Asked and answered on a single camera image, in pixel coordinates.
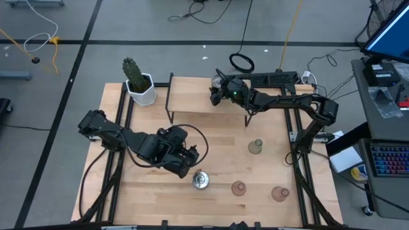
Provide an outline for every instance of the caster wheel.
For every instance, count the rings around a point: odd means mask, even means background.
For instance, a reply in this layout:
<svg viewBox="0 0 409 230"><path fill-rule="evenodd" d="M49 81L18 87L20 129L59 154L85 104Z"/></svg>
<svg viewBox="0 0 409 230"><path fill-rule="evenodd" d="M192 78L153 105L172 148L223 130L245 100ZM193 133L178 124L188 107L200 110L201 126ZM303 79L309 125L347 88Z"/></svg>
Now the caster wheel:
<svg viewBox="0 0 409 230"><path fill-rule="evenodd" d="M7 113L13 112L13 107L12 107L11 105L9 105L9 106L7 107L7 109L6 109L6 112L7 112Z"/></svg>
<svg viewBox="0 0 409 230"><path fill-rule="evenodd" d="M373 215L373 211L371 211L369 209L369 206L364 206L361 208L362 211L364 212L365 215L367 215L368 217L370 217L371 215Z"/></svg>

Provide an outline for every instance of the computer monitor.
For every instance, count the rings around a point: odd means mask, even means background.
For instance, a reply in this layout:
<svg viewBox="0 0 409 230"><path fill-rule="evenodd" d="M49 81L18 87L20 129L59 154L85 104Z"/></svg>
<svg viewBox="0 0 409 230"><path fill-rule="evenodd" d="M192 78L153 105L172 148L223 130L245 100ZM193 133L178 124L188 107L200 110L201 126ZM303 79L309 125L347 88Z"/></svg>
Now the computer monitor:
<svg viewBox="0 0 409 230"><path fill-rule="evenodd" d="M361 50L374 58L409 63L409 0L404 0Z"/></svg>

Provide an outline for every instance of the white plant pot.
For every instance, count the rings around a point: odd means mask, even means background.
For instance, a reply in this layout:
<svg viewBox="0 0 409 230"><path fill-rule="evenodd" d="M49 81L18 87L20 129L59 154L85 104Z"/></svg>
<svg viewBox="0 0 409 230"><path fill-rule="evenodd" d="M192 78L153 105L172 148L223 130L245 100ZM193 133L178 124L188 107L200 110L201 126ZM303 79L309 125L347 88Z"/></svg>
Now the white plant pot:
<svg viewBox="0 0 409 230"><path fill-rule="evenodd" d="M156 89L153 86L153 81L152 77L150 74L147 73L142 73L143 76L148 77L150 82L151 82L151 87L149 87L148 90L146 90L144 93L135 93L132 92L129 89L129 80L127 80L127 89L129 95L134 99L136 103L138 103L140 106L148 106L151 105L155 102L156 99Z"/></svg>

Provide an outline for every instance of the cactus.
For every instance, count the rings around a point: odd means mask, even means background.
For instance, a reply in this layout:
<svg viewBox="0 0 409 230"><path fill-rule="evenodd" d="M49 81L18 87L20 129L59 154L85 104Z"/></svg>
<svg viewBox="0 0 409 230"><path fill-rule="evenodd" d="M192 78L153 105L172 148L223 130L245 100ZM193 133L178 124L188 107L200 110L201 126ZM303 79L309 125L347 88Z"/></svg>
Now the cactus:
<svg viewBox="0 0 409 230"><path fill-rule="evenodd" d="M142 75L139 67L132 58L127 57L123 60L122 70L128 77L130 89L134 93L143 93L150 87L149 80Z"/></svg>

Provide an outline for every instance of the potted cactus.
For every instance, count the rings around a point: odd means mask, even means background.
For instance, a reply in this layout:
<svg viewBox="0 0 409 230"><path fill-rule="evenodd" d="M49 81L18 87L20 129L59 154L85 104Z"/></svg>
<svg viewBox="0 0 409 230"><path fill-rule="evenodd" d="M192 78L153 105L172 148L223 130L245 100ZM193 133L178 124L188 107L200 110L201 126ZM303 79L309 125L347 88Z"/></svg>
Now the potted cactus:
<svg viewBox="0 0 409 230"><path fill-rule="evenodd" d="M129 95L141 106L151 105L156 99L156 90L150 74L141 73L135 61L127 57L123 60L122 69L128 77Z"/></svg>

